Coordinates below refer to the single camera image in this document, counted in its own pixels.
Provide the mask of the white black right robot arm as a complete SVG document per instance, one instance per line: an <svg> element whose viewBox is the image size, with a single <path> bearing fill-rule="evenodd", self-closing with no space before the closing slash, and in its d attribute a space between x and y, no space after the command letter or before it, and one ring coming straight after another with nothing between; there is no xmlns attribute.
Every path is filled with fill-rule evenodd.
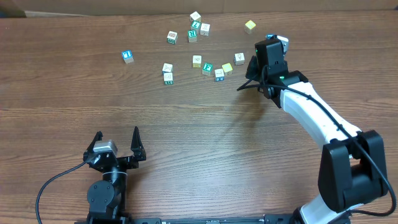
<svg viewBox="0 0 398 224"><path fill-rule="evenodd" d="M386 217L397 197L387 178L382 137L362 131L337 114L300 71L289 71L289 41L268 35L255 44L242 89L257 88L293 116L322 152L319 194L291 214L265 214L264 223L350 223L354 213Z"/></svg>

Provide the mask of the yellow-top wooden block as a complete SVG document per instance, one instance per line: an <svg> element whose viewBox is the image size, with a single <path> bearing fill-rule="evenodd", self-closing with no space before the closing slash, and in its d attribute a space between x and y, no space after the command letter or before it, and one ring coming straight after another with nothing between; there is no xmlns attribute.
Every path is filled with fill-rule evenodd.
<svg viewBox="0 0 398 224"><path fill-rule="evenodd" d="M223 64L222 69L223 69L225 75L230 75L233 72L233 68L230 63Z"/></svg>

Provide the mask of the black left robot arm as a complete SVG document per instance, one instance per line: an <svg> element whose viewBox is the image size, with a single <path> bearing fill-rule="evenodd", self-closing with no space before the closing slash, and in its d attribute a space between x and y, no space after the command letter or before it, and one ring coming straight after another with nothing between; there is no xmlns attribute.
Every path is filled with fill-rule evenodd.
<svg viewBox="0 0 398 224"><path fill-rule="evenodd" d="M87 223L132 223L126 212L127 171L137 169L146 160L139 129L134 128L131 141L132 155L118 157L118 148L112 140L102 140L98 131L83 153L83 160L90 168L102 173L102 179L94 182L87 191L90 204Z"/></svg>

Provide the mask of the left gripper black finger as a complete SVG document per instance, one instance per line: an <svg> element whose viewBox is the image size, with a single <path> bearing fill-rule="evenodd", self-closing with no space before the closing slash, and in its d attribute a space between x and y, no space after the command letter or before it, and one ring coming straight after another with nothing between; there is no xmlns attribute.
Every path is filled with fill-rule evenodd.
<svg viewBox="0 0 398 224"><path fill-rule="evenodd" d="M146 151L142 144L141 137L139 134L139 128L137 126L134 128L134 132L132 135L131 151L133 153L133 157L134 157L135 161L145 161L146 160Z"/></svg>
<svg viewBox="0 0 398 224"><path fill-rule="evenodd" d="M97 141L101 141L103 138L103 133L101 131L98 131L96 135L94 136L92 142L90 145L87 147L86 151L83 153L84 156L88 156L93 152L94 145Z"/></svg>

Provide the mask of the blue D letter block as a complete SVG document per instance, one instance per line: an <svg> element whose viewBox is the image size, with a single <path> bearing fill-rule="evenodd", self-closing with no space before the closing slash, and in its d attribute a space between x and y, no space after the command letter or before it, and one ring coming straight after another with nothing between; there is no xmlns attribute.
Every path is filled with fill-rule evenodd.
<svg viewBox="0 0 398 224"><path fill-rule="evenodd" d="M234 55L234 63L235 65L243 65L245 62L244 54L243 53L236 53Z"/></svg>

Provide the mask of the blue T letter block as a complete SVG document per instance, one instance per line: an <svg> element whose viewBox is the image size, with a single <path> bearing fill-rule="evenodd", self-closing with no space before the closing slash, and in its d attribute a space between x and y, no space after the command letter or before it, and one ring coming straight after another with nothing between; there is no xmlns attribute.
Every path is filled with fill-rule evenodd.
<svg viewBox="0 0 398 224"><path fill-rule="evenodd" d="M216 82L224 81L224 70L222 68L215 70L215 81Z"/></svg>

